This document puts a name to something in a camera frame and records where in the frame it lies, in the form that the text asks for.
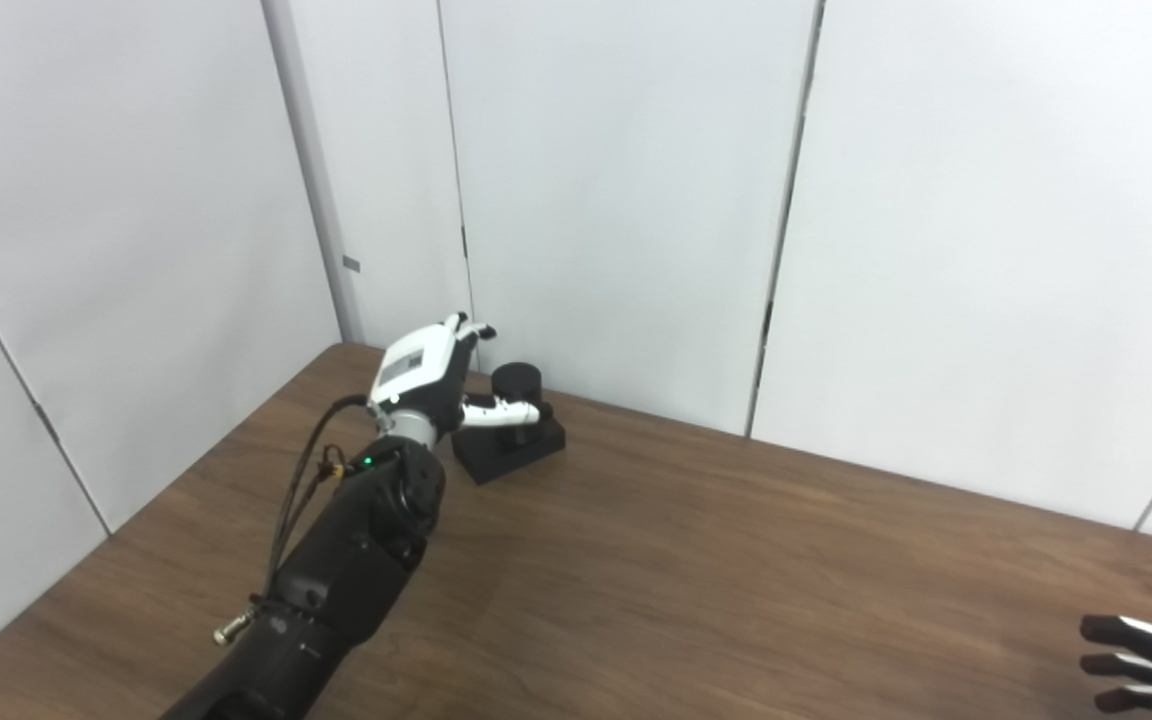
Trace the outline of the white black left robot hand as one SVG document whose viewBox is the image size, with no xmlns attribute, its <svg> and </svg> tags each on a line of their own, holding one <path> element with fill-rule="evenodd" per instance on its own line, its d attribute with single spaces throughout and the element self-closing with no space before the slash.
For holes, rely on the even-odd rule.
<svg viewBox="0 0 1152 720">
<path fill-rule="evenodd" d="M 461 429 L 530 427 L 552 419 L 552 406 L 539 400 L 467 395 L 475 348 L 495 336 L 492 325 L 454 313 L 392 343 L 369 395 L 379 435 L 434 450 Z"/>
</svg>

